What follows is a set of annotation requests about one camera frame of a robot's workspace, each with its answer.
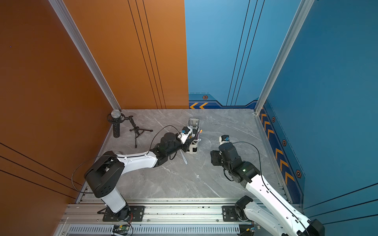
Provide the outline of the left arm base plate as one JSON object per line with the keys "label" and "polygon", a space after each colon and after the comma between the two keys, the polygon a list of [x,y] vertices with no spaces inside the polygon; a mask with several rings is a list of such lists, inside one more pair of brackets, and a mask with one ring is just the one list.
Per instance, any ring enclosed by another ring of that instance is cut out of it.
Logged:
{"label": "left arm base plate", "polygon": [[126,205],[117,213],[112,212],[111,209],[107,207],[105,211],[101,211],[101,213],[104,213],[103,222],[142,222],[145,206]]}

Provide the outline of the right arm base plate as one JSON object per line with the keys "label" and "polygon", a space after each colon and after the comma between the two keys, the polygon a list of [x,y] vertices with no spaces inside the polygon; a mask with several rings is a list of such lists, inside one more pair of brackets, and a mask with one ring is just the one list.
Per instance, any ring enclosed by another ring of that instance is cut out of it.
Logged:
{"label": "right arm base plate", "polygon": [[222,217],[224,222],[247,222],[249,221],[244,210],[238,206],[222,206]]}

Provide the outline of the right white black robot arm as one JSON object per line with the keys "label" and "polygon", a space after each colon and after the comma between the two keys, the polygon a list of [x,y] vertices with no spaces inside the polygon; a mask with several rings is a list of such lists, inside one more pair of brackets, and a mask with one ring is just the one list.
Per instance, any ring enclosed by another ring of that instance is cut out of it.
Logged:
{"label": "right white black robot arm", "polygon": [[241,184],[258,198],[265,208],[249,196],[235,203],[236,216],[253,221],[274,236],[324,236],[325,227],[317,219],[311,220],[285,200],[251,162],[242,160],[231,142],[223,143],[210,152],[211,163],[229,173],[231,181]]}

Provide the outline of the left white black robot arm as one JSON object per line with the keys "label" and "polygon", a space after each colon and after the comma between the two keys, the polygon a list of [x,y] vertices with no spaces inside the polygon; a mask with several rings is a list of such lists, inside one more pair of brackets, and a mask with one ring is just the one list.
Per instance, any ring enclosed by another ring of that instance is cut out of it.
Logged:
{"label": "left white black robot arm", "polygon": [[101,199],[117,221],[130,221],[131,208],[116,188],[120,177],[145,168],[159,167],[178,151],[188,151],[194,135],[164,134],[160,142],[144,153],[122,155],[109,151],[103,154],[84,174],[96,198]]}

